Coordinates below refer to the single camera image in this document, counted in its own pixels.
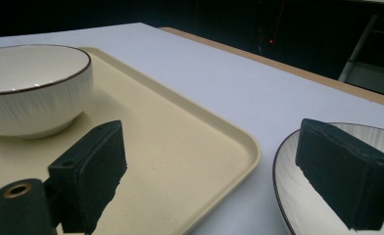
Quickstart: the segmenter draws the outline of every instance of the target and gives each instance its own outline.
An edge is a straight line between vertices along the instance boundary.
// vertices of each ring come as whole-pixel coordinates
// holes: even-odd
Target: cream tray
[[[93,62],[92,104],[54,136],[0,137],[0,188],[46,180],[47,166],[91,128],[120,119],[128,169],[94,235],[187,233],[259,164],[257,141],[98,49],[81,49]]]

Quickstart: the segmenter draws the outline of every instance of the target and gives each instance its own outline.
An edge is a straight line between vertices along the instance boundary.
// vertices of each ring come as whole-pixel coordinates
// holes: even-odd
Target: wooden table edge
[[[344,82],[341,82],[338,80],[330,79],[330,78],[327,78],[325,76],[321,76],[321,75],[318,75],[318,74],[315,74],[315,73],[312,73],[312,72],[309,72],[306,70],[301,70],[301,69],[298,69],[298,68],[280,63],[280,62],[276,62],[274,60],[271,60],[271,59],[268,59],[268,58],[265,58],[265,57],[262,57],[262,56],[259,56],[256,54],[252,54],[252,53],[249,53],[249,52],[246,52],[246,51],[243,51],[243,50],[231,47],[231,46],[227,46],[227,45],[212,41],[210,39],[206,39],[206,38],[203,38],[203,37],[200,37],[200,36],[185,32],[185,31],[181,31],[181,30],[178,30],[178,29],[175,29],[172,27],[160,27],[160,29],[163,31],[181,36],[183,38],[187,38],[187,39],[190,39],[190,40],[193,40],[193,41],[196,41],[196,42],[199,42],[199,43],[202,43],[202,44],[205,44],[208,46],[212,46],[214,48],[235,54],[237,56],[241,56],[241,57],[265,64],[265,65],[277,68],[277,69],[282,70],[282,71],[287,71],[287,72],[293,73],[294,75],[297,75],[297,76],[303,77],[305,79],[308,79],[308,80],[311,80],[314,82],[318,82],[320,84],[323,84],[323,85],[344,91],[346,93],[361,97],[361,98],[366,99],[370,102],[375,102],[375,103],[384,105],[384,95],[381,95],[381,94],[378,94],[378,93],[375,93],[375,92],[372,92],[369,90],[365,90],[365,89],[362,89],[362,88],[359,88],[359,87],[356,87],[356,86],[353,86],[353,85],[350,85],[350,84],[347,84],[347,83],[344,83]]]

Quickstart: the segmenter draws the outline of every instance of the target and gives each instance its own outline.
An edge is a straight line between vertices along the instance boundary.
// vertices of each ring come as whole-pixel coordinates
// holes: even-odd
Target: dark background
[[[372,15],[378,20],[358,60],[384,67],[384,5],[361,1],[0,1],[0,36],[168,26],[337,79]]]

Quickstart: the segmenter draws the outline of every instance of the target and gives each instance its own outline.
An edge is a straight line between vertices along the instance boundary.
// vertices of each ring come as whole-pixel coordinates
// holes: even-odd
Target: white plate
[[[332,124],[384,152],[384,129],[350,123]],[[299,131],[293,132],[280,145],[273,166],[275,195],[290,232],[303,235],[384,234],[384,225],[380,231],[349,230],[313,189],[295,164]]]

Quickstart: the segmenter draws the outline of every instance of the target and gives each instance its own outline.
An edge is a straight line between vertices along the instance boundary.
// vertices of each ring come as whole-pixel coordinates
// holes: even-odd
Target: white table
[[[384,128],[382,96],[142,23],[0,37],[0,47],[32,43],[96,47],[242,127],[260,142],[263,158],[258,168],[194,234],[287,233],[274,196],[272,164],[280,143],[303,118]]]

